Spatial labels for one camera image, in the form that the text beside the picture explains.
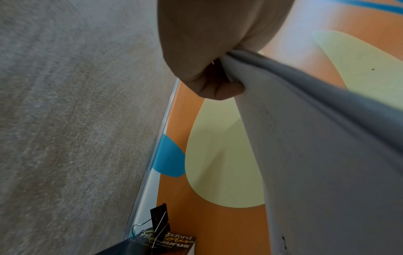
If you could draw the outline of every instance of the metal edge strip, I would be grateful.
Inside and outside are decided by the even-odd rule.
[[[146,171],[144,172],[143,180],[141,181],[139,191],[137,192],[136,200],[134,201],[133,209],[131,210],[130,217],[129,217],[129,220],[128,220],[127,225],[126,225],[125,232],[123,233],[123,240],[128,239],[129,236],[130,236],[131,228],[133,227],[134,219],[136,218],[137,210],[139,209],[140,201],[141,201],[141,199],[143,197],[144,189],[146,187],[146,183],[147,183],[148,177],[150,175],[152,165],[153,165],[154,160],[155,160],[157,149],[158,149],[158,146],[159,146],[160,141],[161,141],[161,136],[162,136],[162,134],[164,132],[165,126],[167,125],[168,115],[169,115],[169,112],[170,112],[171,107],[172,107],[173,99],[175,98],[176,90],[178,89],[179,81],[180,81],[179,78],[176,78],[175,86],[173,87],[171,97],[169,98],[167,110],[165,111],[164,118],[162,118],[160,131],[158,132],[157,139],[155,140],[154,147],[153,147],[153,149],[151,151],[151,155],[150,155],[150,158],[148,160]]]

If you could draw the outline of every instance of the blue shape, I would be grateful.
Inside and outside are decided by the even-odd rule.
[[[152,168],[160,174],[172,177],[179,177],[185,173],[185,154],[165,134],[162,134]]]
[[[388,11],[392,13],[397,13],[403,15],[403,7],[395,6],[395,5],[387,5],[382,3],[372,3],[372,2],[365,2],[365,1],[357,1],[357,0],[330,0],[338,3],[344,3],[349,5],[356,5],[365,8],[377,9],[380,11]]]

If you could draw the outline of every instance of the black binder clip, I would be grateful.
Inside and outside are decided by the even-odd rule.
[[[154,231],[154,242],[152,244],[152,248],[154,248],[155,241],[163,241],[165,235],[171,230],[171,227],[168,223],[167,204],[163,203],[162,205],[151,209],[150,213],[152,229]]]

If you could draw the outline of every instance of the gray carpet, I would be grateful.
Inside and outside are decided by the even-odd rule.
[[[175,77],[155,0],[1,0],[0,254],[119,242]]]

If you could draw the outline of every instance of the beige sleeve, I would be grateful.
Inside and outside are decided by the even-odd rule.
[[[235,47],[263,48],[292,4],[293,0],[158,0],[164,59],[181,80],[194,80]]]

